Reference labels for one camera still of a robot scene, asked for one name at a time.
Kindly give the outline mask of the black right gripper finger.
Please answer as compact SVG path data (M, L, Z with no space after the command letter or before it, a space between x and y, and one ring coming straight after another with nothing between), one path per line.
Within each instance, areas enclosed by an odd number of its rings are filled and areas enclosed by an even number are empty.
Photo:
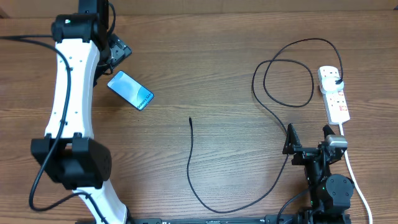
M324 135L324 138L326 139L326 137L327 136L329 136L329 135L335 135L335 132L332 130L332 128L327 124L327 125L325 125L323 128L322 128L322 130L323 130L323 135Z
M295 154L302 148L300 139L292 123L287 127L287 136L282 150L283 154Z

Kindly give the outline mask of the blue screen smartphone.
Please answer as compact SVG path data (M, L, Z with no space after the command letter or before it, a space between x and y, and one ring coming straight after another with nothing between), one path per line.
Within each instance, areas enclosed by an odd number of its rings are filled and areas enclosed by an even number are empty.
M139 111L142 111L154 98L153 92L124 71L119 71L108 82L108 87Z

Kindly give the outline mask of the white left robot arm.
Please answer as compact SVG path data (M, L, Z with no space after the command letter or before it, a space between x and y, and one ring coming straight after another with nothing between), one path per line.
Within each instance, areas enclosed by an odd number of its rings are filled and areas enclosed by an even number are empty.
M44 138L33 139L30 150L40 170L29 194L42 174L80 197L94 216L94 223L133 223L128 207L118 198L110 181L109 149L94 140L91 119L93 88L97 79L131 54L122 48L115 56L114 22L108 1L80 1L75 14L58 15L52 24L57 53L57 78L52 114Z

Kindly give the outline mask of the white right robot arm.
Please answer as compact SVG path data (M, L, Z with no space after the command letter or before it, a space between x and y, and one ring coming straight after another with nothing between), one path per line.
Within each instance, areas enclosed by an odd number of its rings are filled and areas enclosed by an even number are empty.
M317 147L303 147L293 124L287 128L287 137L282 153L292 155L293 166L304 166L308 189L299 193L310 195L310 207L304 207L291 216L277 215L277 222L285 223L350 223L345 211L351 206L354 182L341 174L332 174L330 165L344 156L348 142L328 126L323 127L324 140Z

